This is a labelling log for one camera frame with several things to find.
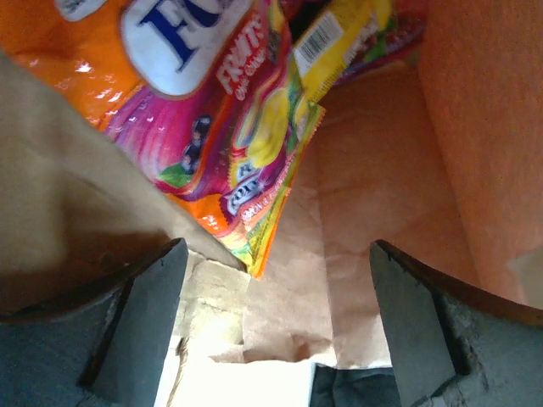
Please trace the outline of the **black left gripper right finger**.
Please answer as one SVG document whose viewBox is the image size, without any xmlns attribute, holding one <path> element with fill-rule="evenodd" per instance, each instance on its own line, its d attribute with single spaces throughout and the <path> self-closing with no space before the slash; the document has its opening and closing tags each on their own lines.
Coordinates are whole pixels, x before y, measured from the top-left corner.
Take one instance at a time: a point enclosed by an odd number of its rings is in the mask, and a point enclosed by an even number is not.
<svg viewBox="0 0 543 407">
<path fill-rule="evenodd" d="M 378 240 L 372 283 L 404 406 L 540 406 L 542 312 Z"/>
</svg>

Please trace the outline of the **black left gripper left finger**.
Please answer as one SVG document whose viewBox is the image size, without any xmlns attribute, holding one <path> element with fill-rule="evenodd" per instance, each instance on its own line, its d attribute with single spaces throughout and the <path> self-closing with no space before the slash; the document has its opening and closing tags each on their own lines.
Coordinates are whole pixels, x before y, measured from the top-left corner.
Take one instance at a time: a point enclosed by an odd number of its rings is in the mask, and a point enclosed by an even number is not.
<svg viewBox="0 0 543 407">
<path fill-rule="evenodd" d="M 188 247 L 141 259 L 1 317 L 3 406 L 152 406 Z"/>
</svg>

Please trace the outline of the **twisted paper bag handle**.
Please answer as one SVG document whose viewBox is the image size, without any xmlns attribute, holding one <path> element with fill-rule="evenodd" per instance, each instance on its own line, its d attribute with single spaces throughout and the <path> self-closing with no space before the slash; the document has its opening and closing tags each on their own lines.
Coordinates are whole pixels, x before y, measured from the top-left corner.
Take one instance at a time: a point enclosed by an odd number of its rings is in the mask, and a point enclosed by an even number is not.
<svg viewBox="0 0 543 407">
<path fill-rule="evenodd" d="M 176 346 L 176 357 L 177 357 L 178 365 L 176 369 L 175 380 L 172 385 L 172 389 L 170 391 L 169 398 L 166 403 L 167 407 L 172 407 L 174 405 L 176 391 L 184 375 L 183 370 L 188 360 L 188 343 L 189 343 L 189 338 L 182 337 Z"/>
</svg>

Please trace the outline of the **red paper bag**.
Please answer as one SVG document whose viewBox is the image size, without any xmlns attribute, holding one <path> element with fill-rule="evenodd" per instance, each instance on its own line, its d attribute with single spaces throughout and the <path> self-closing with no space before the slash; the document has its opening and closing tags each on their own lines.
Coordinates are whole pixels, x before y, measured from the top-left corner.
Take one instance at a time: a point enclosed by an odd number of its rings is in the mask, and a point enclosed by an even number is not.
<svg viewBox="0 0 543 407">
<path fill-rule="evenodd" d="M 330 3 L 277 2 L 293 51 Z M 413 52 L 334 83 L 260 277 L 1 46 L 1 315 L 178 237 L 182 335 L 216 362 L 389 365 L 378 240 L 531 303 L 514 271 L 542 246 L 541 29 L 539 1 L 428 1 Z"/>
</svg>

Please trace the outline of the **orange Fox's fruits packet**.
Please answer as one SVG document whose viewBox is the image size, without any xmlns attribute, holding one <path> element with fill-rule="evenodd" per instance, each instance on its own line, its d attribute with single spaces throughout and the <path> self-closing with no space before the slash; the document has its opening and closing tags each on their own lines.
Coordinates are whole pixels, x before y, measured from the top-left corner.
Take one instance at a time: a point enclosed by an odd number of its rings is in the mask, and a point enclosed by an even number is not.
<svg viewBox="0 0 543 407">
<path fill-rule="evenodd" d="M 260 277 L 322 118 L 277 1 L 4 1 L 1 46 Z"/>
</svg>

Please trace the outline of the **yellow snack bar packet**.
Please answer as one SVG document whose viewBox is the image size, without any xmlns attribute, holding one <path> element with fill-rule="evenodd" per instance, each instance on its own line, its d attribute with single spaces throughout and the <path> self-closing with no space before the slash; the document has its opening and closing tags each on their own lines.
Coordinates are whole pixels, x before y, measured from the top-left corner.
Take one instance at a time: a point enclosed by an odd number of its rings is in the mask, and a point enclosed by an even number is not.
<svg viewBox="0 0 543 407">
<path fill-rule="evenodd" d="M 294 43 L 306 96 L 319 102 L 349 66 L 363 43 L 383 31 L 392 1 L 332 1 Z"/>
</svg>

